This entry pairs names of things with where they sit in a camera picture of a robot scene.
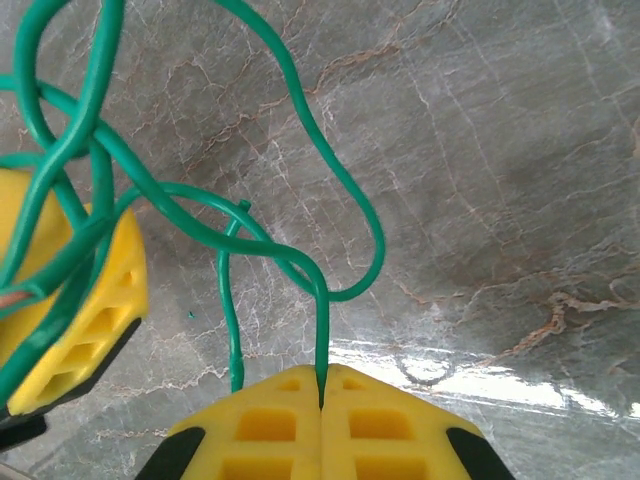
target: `marble surface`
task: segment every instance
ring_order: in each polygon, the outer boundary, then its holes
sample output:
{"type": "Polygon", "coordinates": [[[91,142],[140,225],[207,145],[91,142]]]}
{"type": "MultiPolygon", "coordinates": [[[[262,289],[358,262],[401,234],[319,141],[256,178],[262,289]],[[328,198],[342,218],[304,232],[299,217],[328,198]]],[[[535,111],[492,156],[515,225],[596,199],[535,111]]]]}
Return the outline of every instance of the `marble surface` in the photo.
{"type": "MultiPolygon", "coordinates": [[[[41,48],[41,77],[76,94],[98,3],[74,2],[41,48]]],[[[332,360],[474,421],[517,478],[637,478],[640,2],[251,3],[387,231],[379,280],[332,309],[332,360]]],[[[1,70],[27,4],[3,2],[1,70]]],[[[0,102],[3,152],[30,148],[0,102]]],[[[221,8],[129,2],[105,118],[158,178],[250,199],[330,286],[365,271],[361,214],[273,57],[221,8]]],[[[86,189],[86,165],[72,170],[86,189]]],[[[151,315],[89,396],[3,457],[38,479],[133,478],[172,424],[229,390],[215,252],[136,211],[151,315]]],[[[268,261],[234,258],[232,276],[248,383],[311,361],[309,297],[268,261]]]]}

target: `rectangular hole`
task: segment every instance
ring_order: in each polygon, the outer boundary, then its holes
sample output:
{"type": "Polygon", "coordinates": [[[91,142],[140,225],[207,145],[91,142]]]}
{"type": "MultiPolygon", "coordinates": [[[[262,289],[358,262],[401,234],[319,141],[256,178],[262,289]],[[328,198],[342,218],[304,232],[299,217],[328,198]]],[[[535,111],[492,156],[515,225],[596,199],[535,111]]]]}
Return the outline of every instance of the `rectangular hole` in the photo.
{"type": "Polygon", "coordinates": [[[254,408],[240,419],[236,440],[241,442],[294,442],[296,416],[276,408],[254,408]]]}
{"type": "Polygon", "coordinates": [[[358,409],[349,412],[351,438],[413,440],[407,416],[387,409],[358,409]]]}
{"type": "Polygon", "coordinates": [[[79,345],[75,345],[67,356],[64,357],[64,360],[60,362],[60,370],[74,370],[77,368],[82,368],[87,365],[93,358],[93,355],[96,352],[96,344],[95,343],[81,343],[79,345]]]}
{"type": "Polygon", "coordinates": [[[84,332],[87,338],[98,339],[109,336],[125,318],[125,309],[119,307],[103,308],[91,321],[84,332]]]}
{"type": "Polygon", "coordinates": [[[291,480],[290,458],[228,458],[218,480],[291,480]]]}
{"type": "Polygon", "coordinates": [[[40,395],[38,395],[38,401],[50,403],[67,393],[71,388],[75,387],[75,384],[75,372],[65,372],[54,375],[51,377],[49,383],[47,383],[40,395]]]}
{"type": "Polygon", "coordinates": [[[356,458],[356,480],[427,480],[422,458],[356,458]]]}

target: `yellow plastic part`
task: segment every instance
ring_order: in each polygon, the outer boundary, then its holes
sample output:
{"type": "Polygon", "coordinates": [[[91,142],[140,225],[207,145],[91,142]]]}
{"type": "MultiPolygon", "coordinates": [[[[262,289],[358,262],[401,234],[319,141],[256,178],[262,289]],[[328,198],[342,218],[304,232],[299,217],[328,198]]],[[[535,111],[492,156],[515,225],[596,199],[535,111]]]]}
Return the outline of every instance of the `yellow plastic part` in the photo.
{"type": "Polygon", "coordinates": [[[447,430],[482,437],[472,423],[342,365],[329,368],[322,412],[313,367],[295,367],[169,436],[193,427],[205,436],[181,480],[469,480],[447,430]]]}
{"type": "MultiPolygon", "coordinates": [[[[0,169],[0,259],[29,186],[27,172],[0,169]]],[[[22,280],[37,272],[71,237],[71,227],[53,194],[47,197],[25,261],[22,280]]],[[[0,322],[0,365],[38,325],[55,299],[23,308],[0,322]]],[[[120,219],[93,291],[65,335],[40,359],[12,395],[11,415],[49,405],[87,380],[126,328],[148,312],[142,235],[131,210],[120,219]]]]}
{"type": "Polygon", "coordinates": [[[324,401],[322,480],[469,480],[446,432],[472,423],[342,365],[324,401]]]}
{"type": "Polygon", "coordinates": [[[205,430],[182,480],[319,480],[320,409],[313,367],[223,398],[176,425],[205,430]]]}

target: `green cable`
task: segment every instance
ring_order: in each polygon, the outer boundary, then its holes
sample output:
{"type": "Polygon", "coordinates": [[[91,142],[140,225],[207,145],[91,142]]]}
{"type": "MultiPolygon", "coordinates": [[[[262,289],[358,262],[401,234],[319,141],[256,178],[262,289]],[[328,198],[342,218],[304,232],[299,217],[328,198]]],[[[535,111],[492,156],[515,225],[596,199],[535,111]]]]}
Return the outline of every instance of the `green cable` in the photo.
{"type": "Polygon", "coordinates": [[[20,153],[0,157],[0,168],[34,169],[0,269],[0,295],[26,291],[31,296],[11,307],[0,309],[0,319],[60,289],[49,313],[0,369],[0,405],[6,404],[42,355],[67,330],[102,271],[118,219],[136,198],[144,196],[187,235],[218,250],[218,286],[229,327],[232,391],[242,388],[244,364],[238,319],[231,294],[229,255],[271,257],[295,284],[314,296],[317,320],[315,368],[322,406],[329,366],[329,302],[353,299],[373,283],[384,262],[385,242],[382,226],[373,206],[340,164],[318,128],[286,46],[269,24],[242,0],[216,0],[216,3],[244,21],[273,52],[302,125],[369,223],[376,243],[371,266],[358,282],[344,290],[329,291],[322,272],[313,260],[296,249],[273,242],[249,215],[248,202],[241,201],[236,205],[212,192],[189,185],[157,183],[124,140],[100,119],[122,28],[123,0],[103,4],[89,56],[87,75],[78,101],[54,86],[37,80],[36,58],[42,33],[53,16],[67,3],[68,0],[34,2],[18,30],[13,75],[0,75],[0,90],[15,91],[30,134],[45,150],[42,155],[20,153]],[[71,118],[69,126],[58,139],[46,123],[40,108],[40,98],[71,118]],[[90,214],[84,211],[64,172],[67,162],[87,152],[91,159],[93,184],[90,214]],[[112,158],[134,184],[115,203],[112,158]],[[69,218],[73,236],[40,271],[16,283],[15,274],[24,261],[35,224],[51,189],[69,218]],[[173,196],[188,198],[229,215],[230,221],[224,233],[217,232],[192,217],[171,198],[173,196]],[[245,228],[255,240],[237,238],[240,228],[245,228]]]}

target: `black rubber edge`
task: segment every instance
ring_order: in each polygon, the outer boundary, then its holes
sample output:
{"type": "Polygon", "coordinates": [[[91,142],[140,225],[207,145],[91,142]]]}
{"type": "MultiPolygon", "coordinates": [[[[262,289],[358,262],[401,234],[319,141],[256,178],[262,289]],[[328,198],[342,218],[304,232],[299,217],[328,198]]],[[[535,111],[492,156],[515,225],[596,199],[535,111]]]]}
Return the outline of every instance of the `black rubber edge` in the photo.
{"type": "Polygon", "coordinates": [[[39,437],[47,431],[44,415],[30,417],[23,423],[0,431],[0,453],[39,437]]]}
{"type": "Polygon", "coordinates": [[[489,442],[462,428],[450,428],[447,437],[471,480],[515,480],[489,442]]]}
{"type": "Polygon", "coordinates": [[[191,427],[165,438],[135,480],[180,480],[205,434],[191,427]]]}
{"type": "Polygon", "coordinates": [[[131,322],[127,326],[125,331],[122,332],[122,335],[120,335],[120,338],[118,338],[118,340],[113,345],[111,350],[109,350],[109,353],[107,353],[107,355],[104,357],[102,362],[100,362],[100,365],[98,365],[98,367],[94,370],[91,376],[87,378],[84,382],[82,382],[80,385],[77,385],[73,389],[69,390],[67,393],[62,395],[53,403],[50,403],[49,405],[45,405],[44,407],[40,407],[39,409],[31,413],[28,413],[25,415],[15,415],[15,416],[12,416],[9,413],[9,409],[6,405],[2,407],[0,409],[0,446],[4,447],[4,450],[9,450],[11,448],[16,447],[18,444],[16,443],[11,444],[9,443],[9,441],[5,442],[4,440],[5,440],[5,437],[6,438],[22,438],[21,434],[17,433],[18,430],[20,429],[25,429],[25,432],[27,432],[24,434],[25,436],[29,434],[28,432],[31,432],[30,433],[31,436],[27,438],[27,440],[31,440],[39,435],[42,435],[46,431],[46,422],[44,421],[44,414],[47,412],[50,412],[52,409],[54,409],[58,405],[70,402],[71,400],[75,400],[76,398],[79,398],[89,393],[91,389],[96,385],[96,383],[98,383],[102,375],[104,375],[104,372],[106,372],[109,366],[111,366],[115,358],[122,351],[122,349],[127,344],[127,342],[131,339],[131,337],[133,336],[133,334],[138,329],[141,323],[142,323],[142,319],[140,318],[136,318],[133,322],[131,322]],[[42,431],[40,431],[41,429],[35,429],[33,427],[33,424],[31,423],[32,420],[34,419],[37,420],[38,418],[44,424],[44,430],[42,431]]]}

